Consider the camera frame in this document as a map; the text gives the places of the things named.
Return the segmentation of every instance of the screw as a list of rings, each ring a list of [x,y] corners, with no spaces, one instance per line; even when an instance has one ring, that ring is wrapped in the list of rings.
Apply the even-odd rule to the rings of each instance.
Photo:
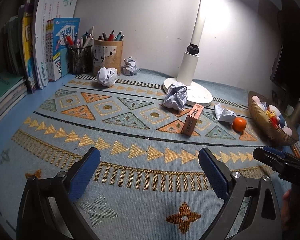
[[[63,178],[66,174],[67,174],[67,173],[66,173],[65,171],[59,171],[58,174],[57,174],[57,176],[58,176],[59,178]]]
[[[232,172],[232,176],[234,176],[235,178],[240,178],[241,174],[237,171]]]
[[[269,178],[269,176],[267,176],[267,175],[262,176],[262,178],[263,178],[263,180],[266,181],[266,182],[270,181],[270,178]]]

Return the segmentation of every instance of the orange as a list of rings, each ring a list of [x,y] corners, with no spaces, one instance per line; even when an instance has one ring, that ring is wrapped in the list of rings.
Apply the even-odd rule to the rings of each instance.
[[[232,123],[233,130],[237,132],[243,132],[247,126],[247,121],[241,117],[236,117]]]

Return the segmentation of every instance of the lamp base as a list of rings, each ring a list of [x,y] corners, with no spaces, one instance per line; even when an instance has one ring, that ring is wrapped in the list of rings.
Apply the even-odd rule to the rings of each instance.
[[[164,91],[167,92],[169,86],[173,83],[177,83],[177,78],[167,78],[163,82]],[[190,86],[187,86],[187,95],[188,101],[186,104],[190,106],[195,104],[209,106],[213,100],[211,93],[205,87],[193,81]]]

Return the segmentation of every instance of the desk lamp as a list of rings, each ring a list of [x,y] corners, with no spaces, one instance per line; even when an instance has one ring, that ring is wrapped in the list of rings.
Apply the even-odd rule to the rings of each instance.
[[[171,84],[182,82],[187,86],[188,101],[187,104],[194,106],[198,103],[202,106],[209,106],[212,102],[211,93],[202,85],[193,82],[194,71],[198,63],[199,43],[207,14],[209,0],[200,0],[197,19],[195,21],[192,38],[187,51],[183,55],[181,66],[177,78],[167,78],[163,82],[165,92]]]

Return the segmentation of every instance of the bowl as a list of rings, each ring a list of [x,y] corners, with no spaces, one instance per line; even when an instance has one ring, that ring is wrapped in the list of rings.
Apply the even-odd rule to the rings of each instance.
[[[274,127],[269,116],[253,101],[252,96],[257,96],[261,102],[266,102],[268,105],[276,106],[271,100],[258,94],[257,92],[250,91],[248,94],[248,107],[252,119],[261,131],[263,131],[270,140],[274,141],[279,146],[290,146],[299,140],[299,135],[296,128],[291,124],[288,117],[285,118],[287,126],[292,130],[291,137],[286,134],[281,128]]]

